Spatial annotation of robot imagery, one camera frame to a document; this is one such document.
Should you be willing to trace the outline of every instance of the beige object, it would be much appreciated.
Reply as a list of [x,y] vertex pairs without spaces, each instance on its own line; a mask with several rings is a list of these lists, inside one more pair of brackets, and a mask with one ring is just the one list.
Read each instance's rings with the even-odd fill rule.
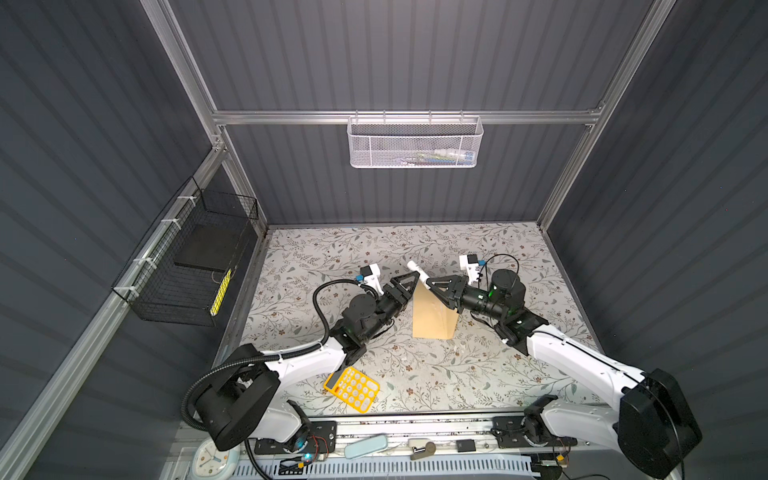
[[413,293],[413,337],[448,340],[453,338],[458,313],[443,305],[423,283]]

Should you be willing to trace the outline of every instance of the gray panel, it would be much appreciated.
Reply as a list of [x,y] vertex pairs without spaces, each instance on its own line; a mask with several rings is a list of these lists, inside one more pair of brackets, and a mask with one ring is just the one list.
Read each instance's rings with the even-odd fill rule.
[[491,125],[478,166],[356,169],[338,125],[231,125],[272,224],[533,220],[584,131]]
[[678,2],[549,232],[607,353],[683,386],[691,478],[768,448],[767,22]]
[[[0,2],[0,70],[4,443],[210,144],[139,2]],[[156,477],[220,334],[129,317],[28,478]]]
[[650,0],[172,0],[221,110],[597,106]]

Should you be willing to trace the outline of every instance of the robotic arm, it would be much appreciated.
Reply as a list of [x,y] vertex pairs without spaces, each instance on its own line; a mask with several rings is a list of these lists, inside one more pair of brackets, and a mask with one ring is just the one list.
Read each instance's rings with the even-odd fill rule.
[[[279,352],[259,352],[249,343],[238,347],[189,388],[181,406],[184,421],[207,431],[221,451],[251,437],[274,439],[299,451],[310,435],[310,421],[295,402],[282,400],[283,390],[312,376],[340,376],[365,354],[368,341],[394,323],[419,281],[417,273],[407,273],[382,288],[375,264],[361,274],[358,281],[332,280],[315,290],[313,303],[326,329],[323,340]],[[317,294],[334,283],[359,284],[366,293],[355,296],[329,328]],[[192,418],[190,404],[201,422]]]
[[624,453],[643,473],[664,478],[701,442],[702,435],[677,381],[656,369],[646,373],[570,339],[525,308],[525,286],[516,272],[496,270],[488,290],[478,281],[481,260],[462,256],[464,275],[429,277],[408,267],[449,309],[490,319],[501,341],[576,379],[609,407],[579,405],[546,395],[525,410],[521,428],[532,445],[576,437]]

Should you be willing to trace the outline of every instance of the floral pattern surface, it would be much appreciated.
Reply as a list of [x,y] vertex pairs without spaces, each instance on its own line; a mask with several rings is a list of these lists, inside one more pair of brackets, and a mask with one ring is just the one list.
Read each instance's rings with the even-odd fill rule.
[[[574,339],[594,347],[568,288],[534,223],[485,223],[414,227],[359,227],[275,230],[253,298],[242,343],[282,349],[323,334],[312,305],[315,288],[327,280],[354,278],[361,266],[379,264],[382,285],[407,273],[414,260],[433,276],[460,273],[458,256],[510,253],[520,260],[526,306]],[[515,268],[496,257],[491,270]],[[353,285],[331,286],[319,304],[331,326],[360,292]],[[526,406],[546,393],[574,402],[600,399],[556,368],[521,355],[498,340],[465,311],[453,339],[415,339],[412,304],[394,326],[367,344],[355,367],[381,385],[369,413],[492,409]],[[309,415],[355,413],[323,388],[326,376],[286,390]]]

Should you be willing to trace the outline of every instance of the yellow strip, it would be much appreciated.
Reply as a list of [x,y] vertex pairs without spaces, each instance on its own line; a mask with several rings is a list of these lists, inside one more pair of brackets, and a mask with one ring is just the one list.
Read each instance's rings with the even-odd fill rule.
[[230,278],[232,277],[232,270],[227,270],[227,275],[221,279],[221,285],[219,286],[219,293],[216,294],[216,300],[214,305],[210,308],[211,316],[216,316],[221,308],[221,303],[224,301],[224,294],[227,292],[227,287],[230,285]]

